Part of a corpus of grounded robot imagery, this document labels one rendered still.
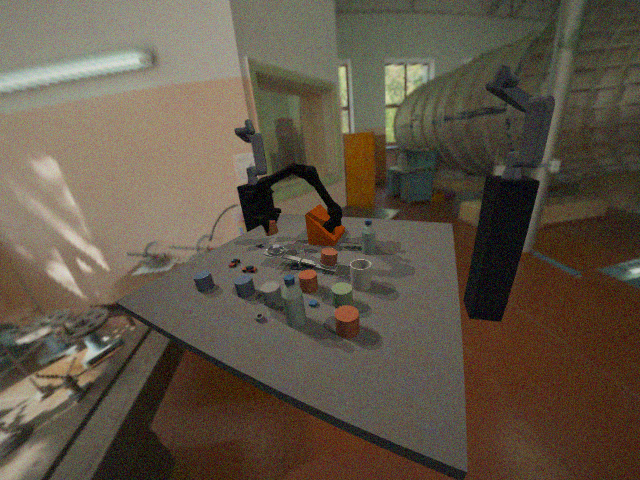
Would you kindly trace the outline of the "orange cylinder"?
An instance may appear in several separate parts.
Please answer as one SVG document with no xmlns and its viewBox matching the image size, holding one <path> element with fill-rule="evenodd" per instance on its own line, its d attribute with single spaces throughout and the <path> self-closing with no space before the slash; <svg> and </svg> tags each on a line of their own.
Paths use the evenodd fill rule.
<svg viewBox="0 0 640 480">
<path fill-rule="evenodd" d="M 334 248 L 323 248 L 321 250 L 321 264 L 334 266 L 337 263 L 338 251 Z"/>
<path fill-rule="evenodd" d="M 336 333 L 342 338 L 353 338 L 359 332 L 359 310 L 351 305 L 343 305 L 335 311 Z"/>
<path fill-rule="evenodd" d="M 264 231 L 265 231 L 265 230 L 264 230 Z M 269 230 L 268 230 L 268 233 L 265 231 L 266 236 L 271 236 L 271 235 L 274 235 L 274 234 L 276 234 L 276 233 L 278 233 L 278 232 L 279 232 L 279 231 L 278 231 L 278 228 L 277 228 L 277 225 L 276 225 L 275 220 L 271 220 L 271 221 L 269 221 Z"/>
<path fill-rule="evenodd" d="M 302 293 L 311 294 L 318 290 L 317 274 L 314 270 L 304 270 L 298 277 Z"/>
</svg>

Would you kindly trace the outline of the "green cylinder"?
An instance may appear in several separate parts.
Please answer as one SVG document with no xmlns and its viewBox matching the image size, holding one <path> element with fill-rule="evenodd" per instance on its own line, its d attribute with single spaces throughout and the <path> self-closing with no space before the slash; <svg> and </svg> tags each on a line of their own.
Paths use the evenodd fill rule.
<svg viewBox="0 0 640 480">
<path fill-rule="evenodd" d="M 352 286 L 348 283 L 336 283 L 331 288 L 332 303 L 335 308 L 343 305 L 353 305 Z"/>
</svg>

